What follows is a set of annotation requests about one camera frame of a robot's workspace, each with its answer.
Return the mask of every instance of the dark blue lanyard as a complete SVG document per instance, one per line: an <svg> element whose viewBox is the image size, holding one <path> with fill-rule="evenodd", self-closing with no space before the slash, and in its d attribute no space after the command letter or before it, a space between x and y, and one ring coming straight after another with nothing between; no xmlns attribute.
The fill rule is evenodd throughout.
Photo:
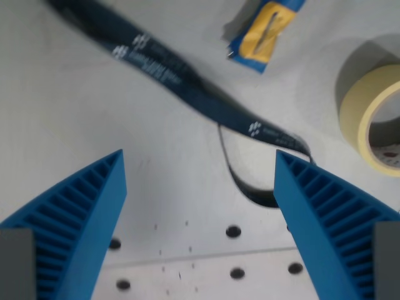
<svg viewBox="0 0 400 300"><path fill-rule="evenodd" d="M139 68L186 104L218 123L222 149L232 178L240 191L253 202L269 208L278 207L272 191L254 189L234 172L227 159L220 126L258 141L305 154L313 161L304 142L241 107L230 96L206 82L178 55L115 12L91 0L48 1L63 18L115 58Z"/></svg>

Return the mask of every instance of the tape roll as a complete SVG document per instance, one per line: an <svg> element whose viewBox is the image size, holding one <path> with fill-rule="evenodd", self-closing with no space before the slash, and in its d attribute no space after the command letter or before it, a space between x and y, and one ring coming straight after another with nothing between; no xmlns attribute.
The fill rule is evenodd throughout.
<svg viewBox="0 0 400 300"><path fill-rule="evenodd" d="M371 147L369 128L374 115L400 92L400 65L367 73L346 94L340 108L340 128L350 145L378 171L400 177L400 144Z"/></svg>

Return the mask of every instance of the white table surface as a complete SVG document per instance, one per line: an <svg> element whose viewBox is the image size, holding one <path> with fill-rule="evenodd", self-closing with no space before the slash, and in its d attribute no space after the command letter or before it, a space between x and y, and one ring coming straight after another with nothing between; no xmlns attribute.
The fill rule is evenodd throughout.
<svg viewBox="0 0 400 300"><path fill-rule="evenodd" d="M400 2L307 0L263 75L226 59L221 37L243 0L103 2L248 109L301 136L319 166L400 209L399 179L371 169L345 142L337 113L356 79L398 61ZM213 257L225 268L233 254L251 261L250 253L278 257L294 249L281 212L249 202L232 182L214 123L109 57L40 0L0 0L0 45L0 220L123 148L128 197L115 231L122 248L107 254L104 268L133 274L141 272L138 266ZM254 186L271 188L276 148L227 130L224 138L235 170ZM225 235L230 224L242 229L235 241ZM285 253L298 259L295 250ZM275 288L243 284L258 284L255 299ZM110 299L102 298L102 286L95 299ZM293 289L292 299L310 299L313 288L307 287L304 294ZM127 295L115 299L134 299Z"/></svg>

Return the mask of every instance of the lanyard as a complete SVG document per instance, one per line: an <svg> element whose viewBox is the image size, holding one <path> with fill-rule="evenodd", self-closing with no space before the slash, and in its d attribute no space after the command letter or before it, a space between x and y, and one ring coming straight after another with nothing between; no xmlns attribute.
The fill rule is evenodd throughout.
<svg viewBox="0 0 400 300"><path fill-rule="evenodd" d="M232 179L239 190L261 206L278 208L272 190L246 184L231 167L221 134L221 126L249 138L305 154L312 162L307 145L274 124L241 107L229 96L203 79L148 33L92 0L48 0L60 15L109 51L162 84L187 105L218 124L222 150Z"/></svg>

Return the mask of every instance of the gray surface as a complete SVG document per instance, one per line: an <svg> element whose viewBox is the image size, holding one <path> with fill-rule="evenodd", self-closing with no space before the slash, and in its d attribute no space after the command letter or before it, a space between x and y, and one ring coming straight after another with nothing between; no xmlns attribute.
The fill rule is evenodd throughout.
<svg viewBox="0 0 400 300"><path fill-rule="evenodd" d="M400 222L378 222L374 230L376 300L398 300Z"/></svg>
<svg viewBox="0 0 400 300"><path fill-rule="evenodd" d="M35 300L34 237L30 229L0 229L0 299Z"/></svg>

